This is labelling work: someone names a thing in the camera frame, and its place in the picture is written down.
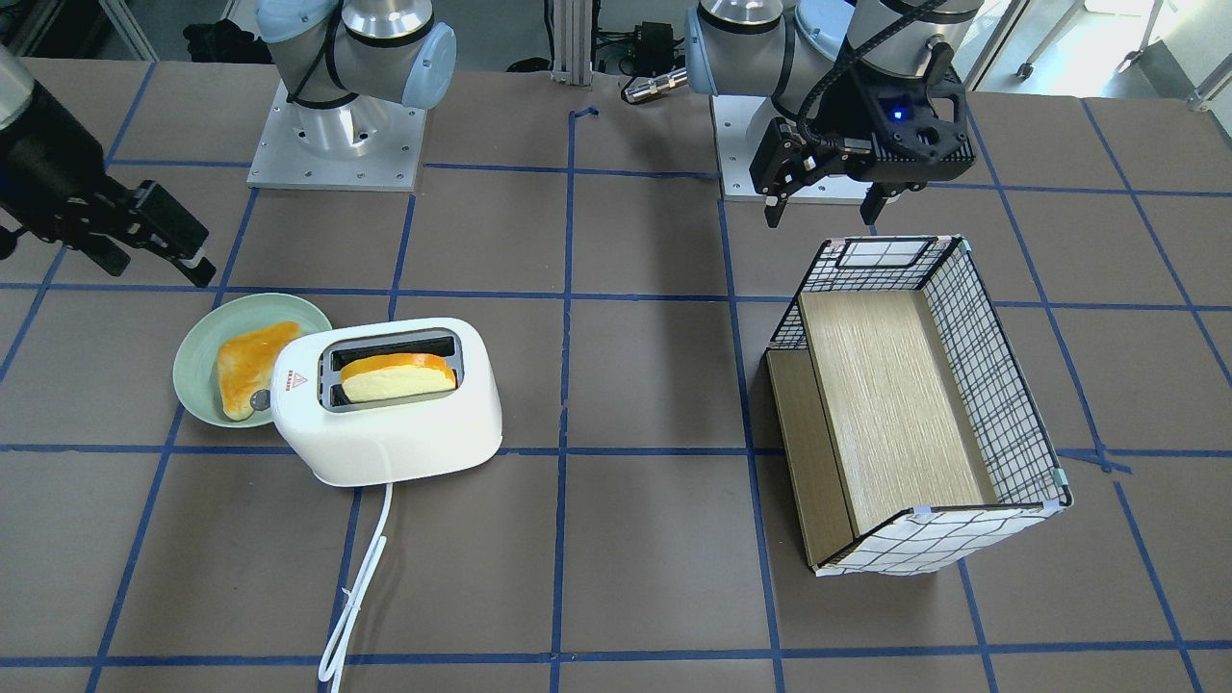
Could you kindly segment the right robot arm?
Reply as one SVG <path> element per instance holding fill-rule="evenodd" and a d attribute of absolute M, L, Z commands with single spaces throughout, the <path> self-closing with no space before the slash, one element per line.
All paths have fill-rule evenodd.
<path fill-rule="evenodd" d="M 428 1 L 260 1 L 280 73 L 246 181 L 265 189 L 411 192 L 428 110 L 444 101 L 457 39 Z M 197 289 L 216 276 L 208 231 L 152 180 L 107 174 L 100 141 L 10 51 L 1 67 L 1 199 L 18 238 L 60 244 L 105 273 L 129 250 L 166 259 Z"/>

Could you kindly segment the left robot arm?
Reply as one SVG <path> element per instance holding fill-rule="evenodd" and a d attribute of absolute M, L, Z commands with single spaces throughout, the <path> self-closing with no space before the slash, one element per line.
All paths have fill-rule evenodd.
<path fill-rule="evenodd" d="M 690 88 L 766 97 L 752 186 L 770 227 L 827 178 L 867 186 L 862 222 L 890 199 L 968 171 L 966 89 L 952 65 L 978 1 L 700 1 L 687 14 Z"/>

